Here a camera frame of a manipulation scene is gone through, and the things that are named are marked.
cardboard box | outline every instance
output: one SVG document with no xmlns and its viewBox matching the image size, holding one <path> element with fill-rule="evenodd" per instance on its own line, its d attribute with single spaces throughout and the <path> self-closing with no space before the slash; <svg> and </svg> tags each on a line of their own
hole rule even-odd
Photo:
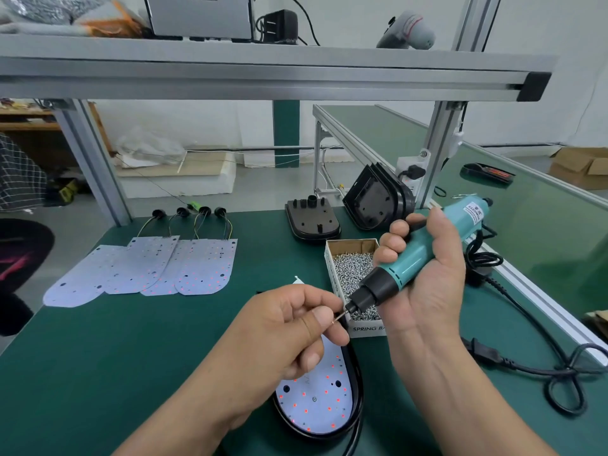
<svg viewBox="0 0 608 456">
<path fill-rule="evenodd" d="M 564 147 L 554 155 L 549 175 L 585 190 L 608 189 L 608 148 Z"/>
<path fill-rule="evenodd" d="M 378 241 L 375 238 L 327 240 L 325 242 L 325 264 L 327 264 L 327 271 L 330 273 L 331 287 L 334 290 L 334 294 L 342 299 L 344 305 L 346 305 L 346 298 L 344 291 L 342 291 L 340 280 L 338 280 L 334 256 L 346 253 L 373 253 L 378 246 Z M 346 314 L 344 317 L 348 324 L 348 334 L 350 337 L 386 336 L 382 320 L 355 321 L 350 317 L 350 314 Z"/>
</svg>

screwdriver label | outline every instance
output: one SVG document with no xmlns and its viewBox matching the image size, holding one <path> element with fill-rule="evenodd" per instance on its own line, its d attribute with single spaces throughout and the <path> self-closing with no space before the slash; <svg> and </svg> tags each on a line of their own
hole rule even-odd
<svg viewBox="0 0 608 456">
<path fill-rule="evenodd" d="M 471 219 L 473 219 L 473 224 L 477 225 L 479 221 L 483 219 L 483 209 L 481 209 L 477 203 L 469 203 L 464 208 L 465 213 L 467 213 Z"/>
</svg>

gray metal box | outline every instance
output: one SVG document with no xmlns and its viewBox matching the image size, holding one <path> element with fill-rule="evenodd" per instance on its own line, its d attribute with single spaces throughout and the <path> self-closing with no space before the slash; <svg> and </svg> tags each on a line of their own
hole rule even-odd
<svg viewBox="0 0 608 456">
<path fill-rule="evenodd" d="M 158 36 L 253 39 L 253 0 L 145 0 Z"/>
</svg>

green tabletop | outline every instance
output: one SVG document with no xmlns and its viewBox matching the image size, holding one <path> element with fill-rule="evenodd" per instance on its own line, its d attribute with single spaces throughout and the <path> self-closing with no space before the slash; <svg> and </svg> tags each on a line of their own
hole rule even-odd
<svg viewBox="0 0 608 456">
<path fill-rule="evenodd" d="M 354 228 L 336 209 L 343 238 L 374 237 Z M 43 307 L 0 356 L 0 454 L 107 456 L 199 364 L 243 304 L 255 294 L 291 283 L 294 276 L 331 290 L 323 247 L 296 241 L 283 211 L 231 214 L 239 238 L 231 280 L 205 296 L 102 295 L 72 309 Z M 126 245 L 143 219 L 111 229 L 101 244 Z M 193 219 L 173 221 L 192 236 Z M 208 219 L 203 238 L 221 236 Z M 148 235 L 163 235 L 153 222 Z M 506 281 L 497 279 L 539 317 L 567 351 L 573 341 Z M 555 357 L 538 333 L 490 289 L 465 292 L 461 332 L 524 365 L 551 368 Z M 436 453 L 434 440 L 393 371 L 385 337 L 353 340 L 364 376 L 364 428 L 357 454 Z M 492 382 L 528 424 L 561 455 L 605 452 L 608 378 L 585 381 L 590 405 L 568 419 L 545 401 L 542 383 L 525 375 L 487 370 Z M 224 440 L 229 455 L 340 455 L 346 441 L 319 445 L 296 438 L 270 404 Z"/>
<path fill-rule="evenodd" d="M 377 106 L 323 106 L 342 125 L 393 165 L 416 155 L 427 126 Z M 516 175 L 508 188 L 464 179 L 466 163 L 484 163 Z M 507 159 L 464 144 L 443 168 L 438 185 L 447 198 L 477 193 L 494 200 L 487 224 L 498 232 L 488 244 L 576 317 L 608 309 L 608 209 L 580 198 Z"/>
</svg>

green painted stripe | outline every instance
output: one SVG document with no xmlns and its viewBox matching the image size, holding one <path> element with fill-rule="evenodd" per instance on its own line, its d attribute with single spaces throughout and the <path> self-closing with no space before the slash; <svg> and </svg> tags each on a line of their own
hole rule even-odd
<svg viewBox="0 0 608 456">
<path fill-rule="evenodd" d="M 300 101 L 273 101 L 272 121 L 274 125 L 274 145 L 300 145 Z M 297 168 L 300 166 L 300 151 L 275 150 L 277 168 Z M 293 155 L 277 157 L 276 155 Z"/>
</svg>

